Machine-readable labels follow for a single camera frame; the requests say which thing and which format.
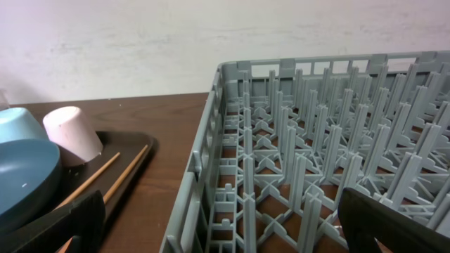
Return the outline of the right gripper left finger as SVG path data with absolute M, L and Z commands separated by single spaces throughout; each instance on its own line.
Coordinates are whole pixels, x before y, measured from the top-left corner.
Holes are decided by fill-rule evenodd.
M 105 203 L 100 191 L 83 195 L 41 218 L 1 236 L 2 252 L 56 252 L 70 238 L 68 252 L 97 252 Z

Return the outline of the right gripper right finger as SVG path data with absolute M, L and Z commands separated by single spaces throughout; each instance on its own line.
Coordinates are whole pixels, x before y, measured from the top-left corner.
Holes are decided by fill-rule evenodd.
M 350 253 L 380 252 L 382 243 L 392 252 L 449 251 L 449 238 L 367 197 L 345 188 L 338 218 Z

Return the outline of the dark blue plate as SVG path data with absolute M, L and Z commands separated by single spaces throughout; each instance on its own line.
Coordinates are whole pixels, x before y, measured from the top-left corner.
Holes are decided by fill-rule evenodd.
M 1 144 L 1 233 L 35 217 L 55 193 L 62 174 L 55 143 L 23 139 Z

